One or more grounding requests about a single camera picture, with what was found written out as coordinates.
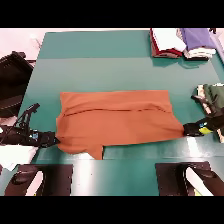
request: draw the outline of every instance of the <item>red cloth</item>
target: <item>red cloth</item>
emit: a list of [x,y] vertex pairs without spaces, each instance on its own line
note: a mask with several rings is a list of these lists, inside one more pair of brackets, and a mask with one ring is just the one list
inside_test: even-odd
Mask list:
[[172,49],[168,49],[168,50],[164,50],[164,51],[160,51],[157,44],[156,44],[156,40],[153,36],[153,31],[152,31],[152,28],[150,28],[150,36],[152,37],[152,41],[153,41],[153,44],[155,46],[155,50],[156,50],[156,54],[159,55],[159,54],[162,54],[162,53],[167,53],[167,52],[170,52],[170,53],[173,53],[173,54],[176,54],[178,56],[182,56],[182,52],[180,51],[177,51],[175,50],[174,48]]
[[183,137],[167,90],[61,93],[58,147],[102,159],[103,146],[165,141]]

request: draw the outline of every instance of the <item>black chair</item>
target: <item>black chair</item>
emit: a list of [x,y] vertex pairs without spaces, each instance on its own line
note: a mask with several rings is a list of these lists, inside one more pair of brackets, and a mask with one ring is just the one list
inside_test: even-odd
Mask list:
[[33,66],[24,52],[15,52],[0,59],[0,117],[18,116]]

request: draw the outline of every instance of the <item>table surface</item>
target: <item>table surface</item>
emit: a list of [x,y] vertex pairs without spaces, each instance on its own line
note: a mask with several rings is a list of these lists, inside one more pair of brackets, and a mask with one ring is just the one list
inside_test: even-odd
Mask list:
[[[197,85],[217,82],[224,82],[218,55],[208,62],[152,58],[148,31],[47,33],[20,112],[39,103],[31,128],[56,131],[60,92],[165,89],[174,115],[185,124],[204,117],[190,99]],[[224,179],[223,156],[223,144],[216,134],[209,134],[105,147],[103,161],[69,155],[53,146],[39,150],[33,163],[73,163],[72,195],[158,195],[155,163],[209,161]],[[3,170],[0,182],[6,183],[12,174]]]

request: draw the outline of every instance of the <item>green cloth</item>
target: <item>green cloth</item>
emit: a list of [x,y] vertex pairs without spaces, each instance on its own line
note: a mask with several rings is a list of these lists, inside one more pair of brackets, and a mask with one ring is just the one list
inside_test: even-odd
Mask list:
[[[217,109],[221,109],[224,107],[224,86],[213,86],[205,84],[203,85],[205,91],[206,99],[212,103],[214,101],[215,95],[218,96],[217,100],[215,101],[214,105]],[[224,136],[224,128],[220,129],[222,135]]]

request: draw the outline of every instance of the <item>green table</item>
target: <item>green table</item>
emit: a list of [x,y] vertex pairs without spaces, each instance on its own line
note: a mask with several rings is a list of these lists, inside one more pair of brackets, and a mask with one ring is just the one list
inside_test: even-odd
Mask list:
[[[150,55],[148,31],[47,33],[21,112],[38,102],[31,128],[56,131],[62,91],[167,89],[181,123],[201,119],[203,111],[190,96],[198,84],[224,79],[218,56],[209,62],[186,62]],[[223,156],[224,146],[210,134],[195,140],[106,147],[103,161],[68,155],[53,146],[39,150],[33,163],[73,163],[72,195],[158,195],[156,162],[208,160],[224,179]],[[4,171],[0,181],[8,173]]]

